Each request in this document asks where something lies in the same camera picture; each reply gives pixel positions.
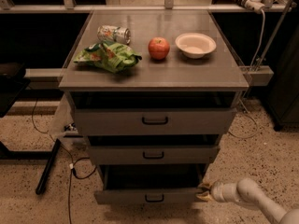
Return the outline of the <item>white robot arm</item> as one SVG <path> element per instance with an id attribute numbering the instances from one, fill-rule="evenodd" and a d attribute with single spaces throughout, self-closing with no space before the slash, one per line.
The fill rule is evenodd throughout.
<path id="1" fill-rule="evenodd" d="M 287 212 L 250 178 L 243 178 L 234 183 L 202 183 L 198 188 L 201 192 L 197 192 L 195 196 L 201 201 L 234 203 L 247 209 L 259 210 L 270 224 L 299 224 L 298 208 Z"/>

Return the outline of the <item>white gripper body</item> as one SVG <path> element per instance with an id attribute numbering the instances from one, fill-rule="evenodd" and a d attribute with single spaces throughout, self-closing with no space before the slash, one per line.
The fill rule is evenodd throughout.
<path id="1" fill-rule="evenodd" d="M 219 203 L 233 203 L 237 200 L 236 183 L 215 182 L 210 190 L 212 198 Z"/>

